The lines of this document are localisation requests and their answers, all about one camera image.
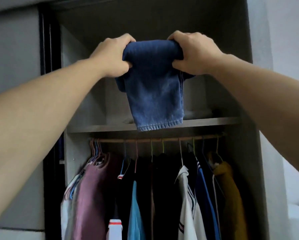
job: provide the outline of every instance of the frayed denim hem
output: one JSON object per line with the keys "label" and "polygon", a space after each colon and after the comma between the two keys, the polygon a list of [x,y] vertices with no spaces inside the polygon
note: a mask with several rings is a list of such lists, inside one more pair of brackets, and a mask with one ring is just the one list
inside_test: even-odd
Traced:
{"label": "frayed denim hem", "polygon": [[167,123],[160,123],[160,124],[151,124],[151,125],[144,125],[137,127],[138,131],[152,131],[152,130],[159,130],[169,128],[175,125],[179,125],[183,123],[183,119],[175,120]]}

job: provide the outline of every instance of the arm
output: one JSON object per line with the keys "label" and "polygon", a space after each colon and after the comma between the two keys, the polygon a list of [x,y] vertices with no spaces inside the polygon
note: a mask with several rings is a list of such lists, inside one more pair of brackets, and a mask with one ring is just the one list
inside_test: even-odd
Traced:
{"label": "arm", "polygon": [[126,73],[125,34],[100,43],[91,57],[0,94],[0,215],[62,134],[102,77]]}
{"label": "arm", "polygon": [[211,74],[236,98],[261,132],[299,171],[299,81],[223,54],[200,33],[176,31],[184,60],[173,66],[184,72]]}

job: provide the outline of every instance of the jeans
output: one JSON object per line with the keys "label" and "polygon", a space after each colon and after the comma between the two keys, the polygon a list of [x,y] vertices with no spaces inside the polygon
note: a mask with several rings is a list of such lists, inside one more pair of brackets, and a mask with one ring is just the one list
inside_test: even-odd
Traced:
{"label": "jeans", "polygon": [[131,62],[133,67],[117,77],[116,83],[121,92],[127,93],[139,131],[183,122],[183,82],[193,75],[174,69],[175,59],[182,60],[183,52],[173,40],[132,42],[126,46],[123,60]]}

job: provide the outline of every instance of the wooden shelf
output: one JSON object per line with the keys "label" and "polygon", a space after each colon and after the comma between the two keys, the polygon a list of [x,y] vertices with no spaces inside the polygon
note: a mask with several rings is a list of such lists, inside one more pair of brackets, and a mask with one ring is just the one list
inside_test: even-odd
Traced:
{"label": "wooden shelf", "polygon": [[[196,126],[211,125],[235,125],[240,123],[239,117],[221,117],[198,120],[184,120],[182,124],[170,128],[184,128]],[[90,125],[90,126],[70,126],[67,128],[68,133],[88,133],[88,132],[109,132],[109,131],[135,131],[135,124],[113,124],[113,125]]]}

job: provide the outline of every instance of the wooden hanging rod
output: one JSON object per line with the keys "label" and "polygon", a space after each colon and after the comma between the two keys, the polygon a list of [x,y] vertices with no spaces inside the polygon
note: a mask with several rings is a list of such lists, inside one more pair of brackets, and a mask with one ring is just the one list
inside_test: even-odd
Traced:
{"label": "wooden hanging rod", "polygon": [[98,142],[103,143],[145,143],[145,142],[161,142],[164,141],[189,141],[189,140],[204,140],[204,139],[214,139],[221,138],[226,136],[225,133],[222,134],[213,134],[213,135],[204,135],[204,136],[188,136],[188,137],[173,137],[173,138],[151,138],[151,139],[95,139]]}

